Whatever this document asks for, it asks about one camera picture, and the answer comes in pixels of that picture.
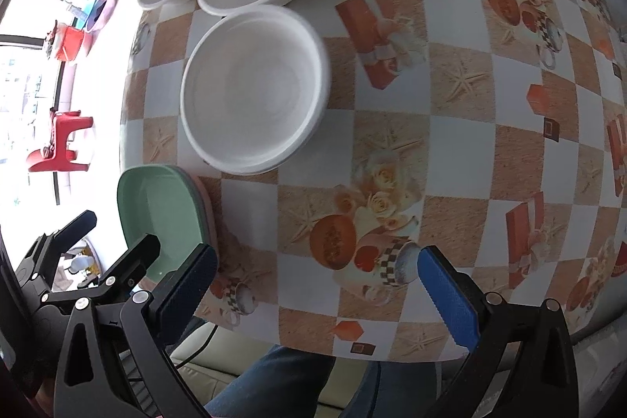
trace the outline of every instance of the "printed starfish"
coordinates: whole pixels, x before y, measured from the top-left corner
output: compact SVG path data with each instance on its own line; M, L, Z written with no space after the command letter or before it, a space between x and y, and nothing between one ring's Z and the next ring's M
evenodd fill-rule
M556 225L555 217L551 218L551 223L550 224L545 223L542 226L542 232L544 233L544 235L547 238L547 245L551 245L553 240L554 240L554 237L557 235L557 233L559 231L561 231L565 227L566 227L565 224Z
M581 189L581 193L585 192L588 187L592 184L594 178L596 178L602 171L600 167L582 167L581 173L583 174L583 178L585 180L584 187Z
M496 22L497 24L500 25L501 29L503 29L503 31L505 31L505 33L503 34L503 37L501 38L501 41L499 42L500 45L510 45L511 43L514 43L516 41L516 37L514 35L512 26L509 25L506 21L504 21L500 16L496 17Z
M486 291L487 293L500 293L507 289L507 284L497 285L497 278L492 277L492 283L490 285L490 289Z
M157 158L157 156L159 156L159 153L161 153L162 150L165 149L165 145L168 144L168 142L170 142L171 140L174 139L174 135L163 135L161 132L161 128L159 128L158 131L159 137L157 139L157 142L155 144L155 149L152 152L152 156L150 157L150 161L155 161L155 159Z
M390 150L390 151L404 151L407 149L411 149L422 143L421 138L412 139L406 142L397 142L396 135L394 131L390 129L390 127L386 127L385 132L383 132L383 142L379 142L373 136L366 136L366 143L376 150Z
M487 76L486 72L468 72L466 67L462 63L462 59L457 56L457 63L455 63L455 69L453 71L449 69L444 69L444 73L453 79L455 82L455 87L446 97L444 103L448 103L453 100L457 96L459 96L462 92L466 91L470 96L475 98L477 94L473 89L474 82L477 82L479 79L482 79Z
M288 209L287 214L300 222L299 230L297 230L296 233L292 236L290 243L296 243L297 241L300 241L305 236L307 236L310 232L312 232L312 229L314 228L316 222L325 216L314 216L314 212L312 211L312 205L307 195L305 196L304 213L299 213L294 211L293 209Z
M400 337L405 343L410 344L408 349L405 350L403 356L409 356L417 351L423 351L433 343L439 342L447 337L447 335L436 335L435 337L427 337L426 333L418 335L418 339Z

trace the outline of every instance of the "printed flower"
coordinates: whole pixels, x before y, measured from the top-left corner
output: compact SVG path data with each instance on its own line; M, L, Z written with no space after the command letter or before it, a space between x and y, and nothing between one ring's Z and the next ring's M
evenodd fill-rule
M348 215L353 218L357 208L366 205L366 199L363 194L347 188L344 185L338 185L335 187L335 196L333 197L337 212Z
M601 286L609 279L612 274L612 270L614 269L614 262L616 260L615 252L614 252L614 238L609 236L598 255L598 271L599 271L599 280L601 281Z
M402 169L399 156L392 151L372 153L366 164L366 170L372 177L372 183L378 190L394 190L399 184Z
M585 276L591 277L593 272L596 271L596 259L590 259L588 267L585 268Z
M377 192L368 198L368 208L377 219L386 219L396 212L396 205L388 192Z

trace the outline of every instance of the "black cable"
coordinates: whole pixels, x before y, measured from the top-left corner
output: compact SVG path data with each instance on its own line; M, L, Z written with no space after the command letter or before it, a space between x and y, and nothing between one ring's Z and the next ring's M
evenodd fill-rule
M211 339L215 335L216 330L217 330L217 324L213 326L213 329L211 330L211 333L209 333L209 336L207 337L207 340L205 340L205 343L201 345L198 349L196 349L196 351L190 354L187 358L185 358L181 363L179 363L174 368L176 370L179 370L182 366L187 365L190 361L192 361L195 357L197 357L201 352L203 352L206 346L209 345L209 342L211 342Z
M181 363L177 364L174 368L176 370L179 370L181 367L187 365L190 361L192 361L195 357L197 357L201 352L203 352L205 350L206 346L209 345L209 342L211 342L211 339L215 335L216 330L217 330L217 324L215 326L213 326L213 329L211 330L211 333L209 333L209 336L207 337L207 340L205 340L205 343L203 343L203 345L201 345L198 349L196 349L196 351L194 351L192 354L190 354ZM139 382L142 382L142 381L143 381L142 378L129 378L129 382L131 382L131 383L139 383Z
M372 402L370 403L370 409L366 418L372 418L374 408L377 405L377 396L379 395L379 384L381 382L381 362L377 362L377 381L374 384L374 394L372 395Z

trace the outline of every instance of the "printed gift box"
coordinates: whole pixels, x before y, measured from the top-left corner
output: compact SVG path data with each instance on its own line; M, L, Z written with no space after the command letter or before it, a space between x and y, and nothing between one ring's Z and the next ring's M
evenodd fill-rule
M607 136L614 169L614 191L619 197L625 184L625 156L627 155L627 136L623 114L619 114L607 125Z
M347 0L335 9L355 45L372 87L385 89L422 52L413 21L397 16L392 0Z
M510 289L516 288L544 262L547 247L541 231L543 223L542 192L506 213Z

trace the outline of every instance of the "green plastic tray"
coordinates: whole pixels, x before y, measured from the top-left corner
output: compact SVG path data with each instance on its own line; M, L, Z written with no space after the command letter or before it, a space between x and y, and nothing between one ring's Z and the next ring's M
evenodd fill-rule
M141 165L124 171L117 202L129 247L146 234L159 238L161 254L146 272L155 283L177 270L199 243L211 243L201 196L176 167Z

